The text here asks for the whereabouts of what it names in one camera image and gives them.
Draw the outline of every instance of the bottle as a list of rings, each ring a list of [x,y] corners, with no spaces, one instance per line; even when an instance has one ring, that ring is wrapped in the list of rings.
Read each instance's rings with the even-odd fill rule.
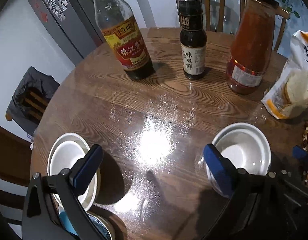
[[[95,20],[105,40],[132,80],[155,72],[131,7],[124,0],[93,0]]]
[[[246,0],[226,67],[227,84],[236,93],[253,93],[261,84],[272,53],[277,7],[275,0]]]
[[[183,71],[188,79],[204,76],[206,32],[203,30],[201,0],[178,0],[182,30]]]

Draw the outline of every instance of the black neck label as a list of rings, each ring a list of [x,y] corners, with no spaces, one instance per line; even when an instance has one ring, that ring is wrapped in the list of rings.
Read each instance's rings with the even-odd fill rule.
[[[181,22],[182,28],[187,31],[199,31],[203,28],[201,15],[186,16],[181,14]]]

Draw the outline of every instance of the ketchup jar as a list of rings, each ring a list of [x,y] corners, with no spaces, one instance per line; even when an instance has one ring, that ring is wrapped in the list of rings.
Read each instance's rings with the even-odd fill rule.
[[[226,67],[227,84],[236,93],[253,93],[261,84],[272,53],[277,7],[275,0],[246,0]]]

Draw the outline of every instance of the barcode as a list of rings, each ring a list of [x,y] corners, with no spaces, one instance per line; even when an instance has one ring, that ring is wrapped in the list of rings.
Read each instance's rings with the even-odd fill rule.
[[[204,71],[204,66],[196,68],[196,73],[197,74],[201,74],[201,73],[203,73],[203,71]]]

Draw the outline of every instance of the refrigerator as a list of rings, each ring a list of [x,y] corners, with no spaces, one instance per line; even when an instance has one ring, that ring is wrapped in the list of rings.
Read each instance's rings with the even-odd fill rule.
[[[28,0],[46,30],[77,65],[104,37],[95,21],[93,0]]]

